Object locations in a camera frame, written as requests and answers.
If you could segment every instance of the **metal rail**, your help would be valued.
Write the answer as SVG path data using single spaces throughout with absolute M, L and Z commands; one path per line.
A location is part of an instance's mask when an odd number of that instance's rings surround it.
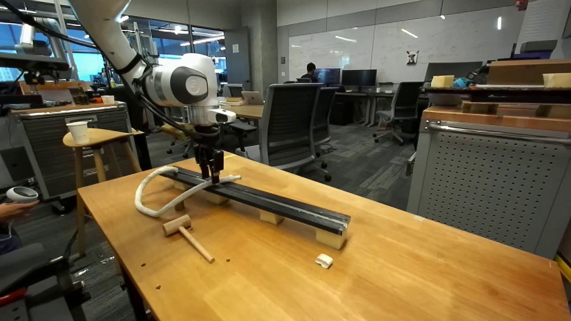
M 571 144 L 571 137 L 547 137 L 547 135 L 517 135 L 510 131 L 497 131 L 497 129 L 481 129 L 481 128 L 465 128 L 456 124 L 445 124 L 440 120 L 429 120 L 429 129 L 442 129 L 442 131 L 454 131 L 454 133 L 474 133 L 474 135 L 487 135 L 487 137 L 504 137 L 504 138 L 519 138 L 519 140 L 533 140 L 533 142 L 551 142 L 551 144 Z
M 178 172 L 165 172 L 164 176 L 187 185 L 196 185 L 201 181 L 201 176 L 197 172 L 181 167 L 178 167 Z M 342 235 L 351 220 L 351 215 L 346 213 L 331 211 L 321 206 L 294 201 L 237 183 L 217 183 L 206 186 L 206 190 L 337 235 Z

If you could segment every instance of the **ceiling light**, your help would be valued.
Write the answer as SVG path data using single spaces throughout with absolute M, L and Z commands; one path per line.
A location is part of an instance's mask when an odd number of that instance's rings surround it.
M 205 38 L 192 40 L 192 44 L 212 42 L 212 40 L 221 40 L 221 38 L 224 38 L 224 37 L 205 37 Z
M 445 19 L 445 15 L 444 15 L 444 0 L 440 0 L 440 19 Z
M 408 33 L 410 37 L 417 38 L 415 33 L 408 31 L 406 28 L 399 28 L 401 31 Z
M 503 17 L 501 17 L 501 15 L 497 15 L 495 28 L 497 28 L 497 30 L 503 28 Z
M 340 38 L 340 40 L 346 40 L 346 42 L 356 42 L 354 38 L 351 38 L 351 37 L 342 37 L 342 35 L 335 35 L 335 38 Z
M 117 15 L 117 22 L 123 22 L 123 21 L 126 21 L 128 19 L 128 15 Z

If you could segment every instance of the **gray partition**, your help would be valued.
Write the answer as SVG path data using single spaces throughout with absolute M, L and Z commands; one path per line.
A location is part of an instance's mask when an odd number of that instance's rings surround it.
M 424 122 L 408 210 L 554 256 L 571 217 L 567 133 Z
M 15 115 L 17 128 L 33 169 L 33 178 L 42 199 L 65 197 L 74 194 L 73 151 L 62 144 L 67 131 L 65 122 L 85 119 L 92 128 L 128 131 L 128 113 L 124 103 L 114 106 L 74 106 L 67 110 L 30 110 Z M 123 147 L 103 149 L 103 161 L 108 178 L 130 170 L 130 161 Z M 85 183 L 96 181 L 92 153 L 83 151 Z

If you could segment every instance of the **office chair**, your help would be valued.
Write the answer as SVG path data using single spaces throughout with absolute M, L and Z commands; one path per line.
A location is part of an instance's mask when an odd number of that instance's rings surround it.
M 315 158 L 312 117 L 319 83 L 269 85 L 258 144 L 246 145 L 249 158 L 296 170 Z
M 235 135 L 237 138 L 237 147 L 239 147 L 239 153 L 240 154 L 246 154 L 246 144 L 244 144 L 244 138 L 256 129 L 255 124 L 249 124 L 246 120 L 240 120 L 240 119 L 235 119 L 231 122 L 228 122 L 228 128 L 231 129 L 231 133 Z
M 0 315 L 5 318 L 85 318 L 89 295 L 69 276 L 67 258 L 48 260 L 42 244 L 0 254 Z
M 390 103 L 388 110 L 379 110 L 379 117 L 385 120 L 378 120 L 378 124 L 385 124 L 390 135 L 397 140 L 397 144 L 404 144 L 404 133 L 401 129 L 403 120 L 417 119 L 417 97 L 421 92 L 422 81 L 399 81 Z M 372 133 L 374 142 L 378 142 L 381 133 Z
M 328 129 L 328 119 L 331 112 L 331 104 L 335 99 L 337 87 L 321 87 L 319 88 L 319 97 L 315 103 L 315 113 L 313 113 L 313 147 L 315 147 L 315 156 L 321 160 L 321 169 L 324 174 L 324 181 L 330 181 L 331 176 L 326 170 L 326 161 L 322 160 L 322 153 L 326 151 L 326 144 L 331 140 L 330 129 Z

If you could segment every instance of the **small white block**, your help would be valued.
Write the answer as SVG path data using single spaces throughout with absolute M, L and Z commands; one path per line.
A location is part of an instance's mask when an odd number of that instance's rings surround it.
M 319 252 L 315 263 L 319 263 L 322 268 L 328 268 L 333 263 L 333 258 L 324 252 Z

